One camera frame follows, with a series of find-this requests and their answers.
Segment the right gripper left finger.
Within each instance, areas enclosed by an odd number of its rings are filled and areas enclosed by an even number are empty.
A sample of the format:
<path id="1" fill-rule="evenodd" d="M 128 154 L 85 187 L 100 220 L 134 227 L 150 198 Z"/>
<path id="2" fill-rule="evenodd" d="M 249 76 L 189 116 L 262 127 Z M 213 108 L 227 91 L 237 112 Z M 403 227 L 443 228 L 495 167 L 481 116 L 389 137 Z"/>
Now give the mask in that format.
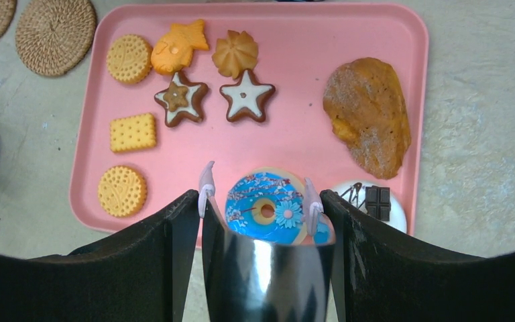
<path id="1" fill-rule="evenodd" d="M 181 321 L 198 193 L 71 253 L 0 255 L 0 321 Z"/>

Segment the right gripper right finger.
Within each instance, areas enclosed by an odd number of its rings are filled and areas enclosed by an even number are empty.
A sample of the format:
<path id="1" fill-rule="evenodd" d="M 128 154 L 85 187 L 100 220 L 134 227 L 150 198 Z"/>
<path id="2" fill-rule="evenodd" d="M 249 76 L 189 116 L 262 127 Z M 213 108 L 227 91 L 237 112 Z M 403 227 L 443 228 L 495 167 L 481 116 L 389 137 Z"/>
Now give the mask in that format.
<path id="1" fill-rule="evenodd" d="M 337 193 L 331 278 L 340 321 L 515 321 L 515 252 L 482 258 L 402 233 Z"/>

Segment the pink silicone metal tongs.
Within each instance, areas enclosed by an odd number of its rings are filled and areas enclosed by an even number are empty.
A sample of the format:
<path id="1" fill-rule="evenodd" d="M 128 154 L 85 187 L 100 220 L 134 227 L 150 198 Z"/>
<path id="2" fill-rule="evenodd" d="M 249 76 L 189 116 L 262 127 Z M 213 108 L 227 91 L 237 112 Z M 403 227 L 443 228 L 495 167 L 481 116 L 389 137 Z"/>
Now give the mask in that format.
<path id="1" fill-rule="evenodd" d="M 311 179 L 303 200 L 307 232 L 326 215 Z M 225 221 L 215 198 L 213 163 L 199 178 L 203 269 L 211 321 L 324 321 L 335 250 L 326 244 L 287 245 L 242 235 Z"/>

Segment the pink serving tray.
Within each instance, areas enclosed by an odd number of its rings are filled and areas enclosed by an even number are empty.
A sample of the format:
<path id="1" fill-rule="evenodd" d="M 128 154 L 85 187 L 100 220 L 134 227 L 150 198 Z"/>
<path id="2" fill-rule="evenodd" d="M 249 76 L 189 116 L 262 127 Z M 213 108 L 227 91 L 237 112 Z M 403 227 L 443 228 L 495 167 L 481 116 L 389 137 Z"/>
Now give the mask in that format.
<path id="1" fill-rule="evenodd" d="M 205 119 L 169 128 L 154 95 L 168 86 L 157 73 L 135 85 L 117 82 L 107 71 L 107 51 L 126 34 L 154 44 L 172 23 L 205 21 L 210 44 L 228 30 L 248 32 L 259 46 L 256 76 L 276 87 L 266 106 L 266 120 L 226 120 L 227 101 L 219 89 L 231 83 L 221 76 L 209 51 L 196 51 L 185 71 L 192 82 L 208 85 Z M 373 57 L 391 64 L 401 82 L 412 143 L 398 175 L 385 180 L 403 207 L 407 232 L 414 232 L 420 168 L 422 121 L 429 36 L 423 20 L 394 3 L 202 3 L 124 5 L 99 23 L 76 144 L 70 206 L 90 228 L 119 231 L 160 210 L 188 189 L 196 189 L 201 170 L 214 161 L 216 200 L 225 204 L 228 190 L 246 173 L 262 166 L 279 167 L 309 177 L 318 190 L 350 180 L 379 180 L 364 172 L 332 132 L 323 111 L 329 75 L 341 64 Z M 114 119 L 142 113 L 156 118 L 153 148 L 114 153 L 109 125 Z M 131 217 L 102 210 L 99 180 L 108 168 L 128 165 L 146 178 L 148 198 Z"/>

